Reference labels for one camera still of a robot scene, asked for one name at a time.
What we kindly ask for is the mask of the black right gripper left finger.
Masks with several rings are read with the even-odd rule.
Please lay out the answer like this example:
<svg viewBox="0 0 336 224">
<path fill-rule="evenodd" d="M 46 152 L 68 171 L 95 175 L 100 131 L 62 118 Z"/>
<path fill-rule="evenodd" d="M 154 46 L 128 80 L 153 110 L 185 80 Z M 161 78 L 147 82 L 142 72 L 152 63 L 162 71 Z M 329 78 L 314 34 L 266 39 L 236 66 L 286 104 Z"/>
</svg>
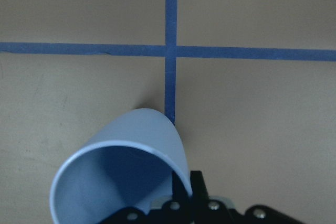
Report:
<svg viewBox="0 0 336 224">
<path fill-rule="evenodd" d="M 172 172 L 171 208 L 189 208 L 190 197 L 176 172 Z"/>
</svg>

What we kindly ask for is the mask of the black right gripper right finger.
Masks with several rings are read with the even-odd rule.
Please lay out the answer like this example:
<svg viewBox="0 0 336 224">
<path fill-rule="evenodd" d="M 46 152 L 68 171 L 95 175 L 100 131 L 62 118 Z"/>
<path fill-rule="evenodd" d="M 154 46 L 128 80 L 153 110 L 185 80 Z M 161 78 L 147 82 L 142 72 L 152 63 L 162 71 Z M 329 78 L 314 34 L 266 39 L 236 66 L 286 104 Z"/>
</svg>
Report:
<svg viewBox="0 0 336 224">
<path fill-rule="evenodd" d="M 209 194 L 202 172 L 200 170 L 192 170 L 190 172 L 190 181 L 193 201 L 197 203 L 207 202 L 209 200 Z"/>
</svg>

